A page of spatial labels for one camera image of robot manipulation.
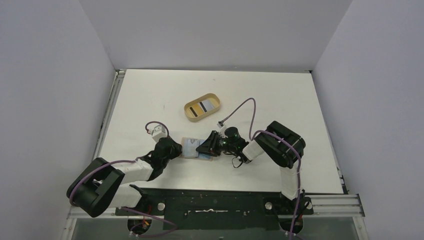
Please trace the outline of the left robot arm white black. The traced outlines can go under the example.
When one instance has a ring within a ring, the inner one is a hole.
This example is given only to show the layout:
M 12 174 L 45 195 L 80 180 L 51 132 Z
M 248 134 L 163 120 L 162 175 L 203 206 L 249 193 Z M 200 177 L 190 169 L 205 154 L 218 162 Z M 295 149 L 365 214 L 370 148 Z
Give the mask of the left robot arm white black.
M 148 200 L 134 182 L 159 177 L 170 160 L 179 157 L 183 146 L 171 137 L 160 138 L 154 149 L 134 160 L 107 161 L 95 158 L 69 186 L 71 205 L 95 218 L 108 208 L 128 207 L 134 214 L 147 211 Z

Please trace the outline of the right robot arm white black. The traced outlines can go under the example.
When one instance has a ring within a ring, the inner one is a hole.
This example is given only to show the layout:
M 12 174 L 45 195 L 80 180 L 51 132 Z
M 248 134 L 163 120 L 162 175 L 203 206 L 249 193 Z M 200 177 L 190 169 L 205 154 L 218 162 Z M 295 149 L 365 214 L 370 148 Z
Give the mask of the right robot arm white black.
M 305 140 L 297 133 L 277 121 L 272 121 L 265 130 L 257 130 L 252 140 L 244 139 L 235 126 L 226 127 L 219 122 L 220 131 L 213 130 L 196 152 L 211 157 L 228 154 L 242 164 L 249 164 L 262 154 L 267 154 L 279 166 L 281 174 L 282 209 L 289 214 L 301 207 L 303 191 L 300 167 Z

